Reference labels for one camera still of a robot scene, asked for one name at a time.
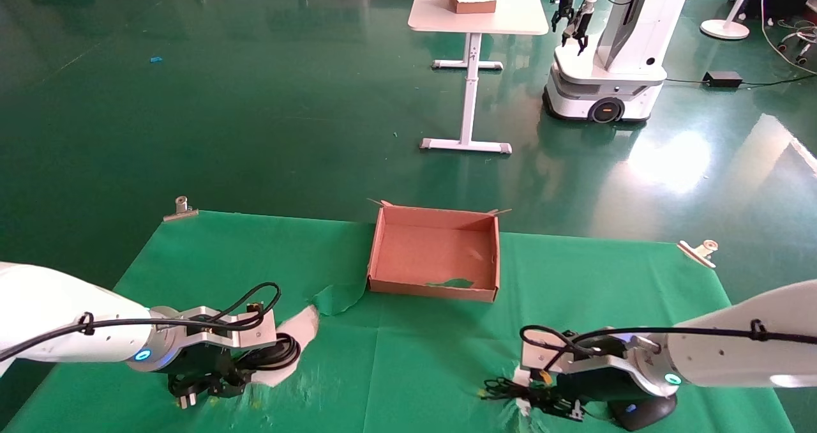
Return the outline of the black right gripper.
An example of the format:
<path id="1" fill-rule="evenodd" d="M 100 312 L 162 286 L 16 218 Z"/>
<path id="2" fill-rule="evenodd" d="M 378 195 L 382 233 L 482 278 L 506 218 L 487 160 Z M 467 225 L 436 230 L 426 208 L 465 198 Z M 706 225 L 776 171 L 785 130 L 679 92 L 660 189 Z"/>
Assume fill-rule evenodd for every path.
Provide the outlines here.
<path id="1" fill-rule="evenodd" d="M 583 404 L 631 402 L 641 398 L 641 387 L 631 373 L 617 368 L 563 374 L 561 394 L 554 384 L 540 381 L 531 381 L 527 389 L 529 403 L 541 403 L 544 413 L 573 422 L 584 421 Z"/>

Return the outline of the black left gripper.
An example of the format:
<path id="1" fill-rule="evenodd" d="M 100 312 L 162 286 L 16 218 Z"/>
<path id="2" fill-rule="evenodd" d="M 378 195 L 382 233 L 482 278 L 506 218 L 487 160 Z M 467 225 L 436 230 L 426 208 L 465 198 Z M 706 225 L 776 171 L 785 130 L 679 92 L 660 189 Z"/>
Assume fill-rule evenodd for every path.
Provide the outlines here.
<path id="1" fill-rule="evenodd" d="M 233 398 L 243 394 L 251 381 L 251 371 L 227 364 L 225 348 L 195 345 L 181 349 L 165 366 L 167 389 L 181 409 L 195 406 L 206 396 Z"/>

